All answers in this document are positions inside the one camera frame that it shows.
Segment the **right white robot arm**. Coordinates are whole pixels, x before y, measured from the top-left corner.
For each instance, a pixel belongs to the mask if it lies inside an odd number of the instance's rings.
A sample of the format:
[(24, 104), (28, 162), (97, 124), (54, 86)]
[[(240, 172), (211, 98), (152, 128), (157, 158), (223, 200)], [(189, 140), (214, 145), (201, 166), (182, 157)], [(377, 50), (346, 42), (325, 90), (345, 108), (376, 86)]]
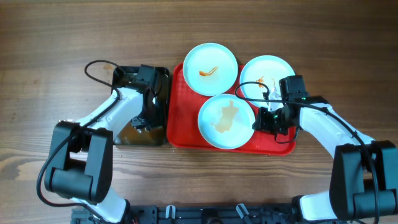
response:
[(256, 131), (282, 134), (295, 126), (310, 133), (333, 157), (330, 187), (294, 197), (290, 220), (351, 221), (397, 214), (397, 148), (375, 141), (338, 116), (320, 96), (288, 97), (275, 111), (260, 108)]

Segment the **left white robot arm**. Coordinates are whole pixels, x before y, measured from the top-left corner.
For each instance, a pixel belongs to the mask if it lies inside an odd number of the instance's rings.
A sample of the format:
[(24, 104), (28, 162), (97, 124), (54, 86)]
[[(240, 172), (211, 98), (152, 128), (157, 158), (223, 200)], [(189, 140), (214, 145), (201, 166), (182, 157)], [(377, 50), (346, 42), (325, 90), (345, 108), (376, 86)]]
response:
[(80, 206), (91, 221), (132, 223), (130, 203), (111, 187), (113, 146), (125, 127), (144, 132), (165, 128), (167, 88), (116, 87), (111, 96), (78, 121), (61, 121), (53, 131), (48, 159), (39, 172), (37, 195), (42, 189)]

